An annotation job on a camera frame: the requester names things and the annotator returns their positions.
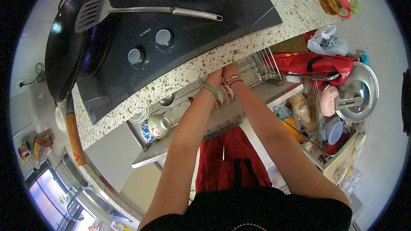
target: black stovetop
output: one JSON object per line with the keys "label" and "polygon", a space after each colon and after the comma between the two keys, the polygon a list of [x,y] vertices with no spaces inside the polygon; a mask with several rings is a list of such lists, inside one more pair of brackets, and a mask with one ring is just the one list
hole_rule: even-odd
{"label": "black stovetop", "polygon": [[[132,94],[184,62],[246,34],[282,23],[270,0],[110,0],[113,7],[167,6],[215,13],[223,21],[171,13],[111,13],[117,15],[109,53],[97,73],[77,85],[92,123]],[[172,43],[158,47],[155,36],[167,29]],[[133,68],[127,55],[144,53]]]}

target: faucet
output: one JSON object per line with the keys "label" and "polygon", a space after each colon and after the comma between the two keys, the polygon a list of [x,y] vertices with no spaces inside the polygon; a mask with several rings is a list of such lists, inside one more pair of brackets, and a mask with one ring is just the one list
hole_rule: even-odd
{"label": "faucet", "polygon": [[80,222],[80,221],[82,221],[84,218],[81,217],[81,218],[76,219],[76,218],[72,217],[72,216],[70,215],[70,213],[69,213],[69,208],[70,208],[70,205],[74,202],[74,200],[79,196],[79,194],[81,194],[81,193],[82,193],[83,191],[85,191],[85,190],[91,190],[91,188],[90,188],[90,187],[82,187],[82,186],[80,186],[80,187],[79,187],[79,190],[77,190],[76,194],[71,198],[70,202],[69,202],[69,203],[67,204],[67,206],[66,206],[67,215],[69,215],[69,217],[70,217],[72,220],[74,220],[75,222]]}

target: speckled countertop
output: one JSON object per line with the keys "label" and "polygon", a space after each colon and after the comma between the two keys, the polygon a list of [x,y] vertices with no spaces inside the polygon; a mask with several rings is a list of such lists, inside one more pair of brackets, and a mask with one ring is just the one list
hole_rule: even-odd
{"label": "speckled countertop", "polygon": [[[339,17],[326,15],[320,7],[318,0],[271,0],[271,2],[280,14],[283,20],[282,24],[238,38],[191,59],[136,92],[96,125],[91,123],[77,85],[75,85],[72,94],[83,149],[91,146],[95,141],[148,105],[154,104],[164,96],[181,89],[216,69],[270,45],[315,28],[341,21]],[[64,146],[69,155],[72,156],[67,134],[56,130],[55,135],[55,142],[60,144],[60,147]],[[120,213],[131,219],[134,225],[138,225],[142,217],[141,214],[112,193],[90,166],[86,164],[79,167],[79,170],[101,196]]]}

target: granite countertop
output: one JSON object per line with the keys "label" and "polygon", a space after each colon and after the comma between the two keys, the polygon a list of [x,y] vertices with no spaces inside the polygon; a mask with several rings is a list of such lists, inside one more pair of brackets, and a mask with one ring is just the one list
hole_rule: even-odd
{"label": "granite countertop", "polygon": [[79,89],[75,85],[72,94],[83,149],[91,146],[142,109],[214,70],[270,45],[341,21],[337,16],[324,13],[318,0],[271,0],[271,2],[282,18],[282,24],[238,38],[189,60],[130,96],[95,125],[91,123]]}

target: metal spatula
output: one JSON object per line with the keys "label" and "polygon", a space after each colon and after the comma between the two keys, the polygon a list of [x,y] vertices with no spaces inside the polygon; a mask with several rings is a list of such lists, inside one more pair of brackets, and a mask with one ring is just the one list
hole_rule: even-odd
{"label": "metal spatula", "polygon": [[172,13],[173,15],[184,15],[197,18],[205,18],[214,21],[222,21],[223,17],[213,13],[195,11],[179,7],[162,7],[162,6],[144,6],[144,7],[129,7],[129,8],[113,8],[110,0],[90,0],[85,3],[77,15],[74,31],[80,33],[88,28],[95,26],[103,21],[109,13],[118,12],[163,12]]}

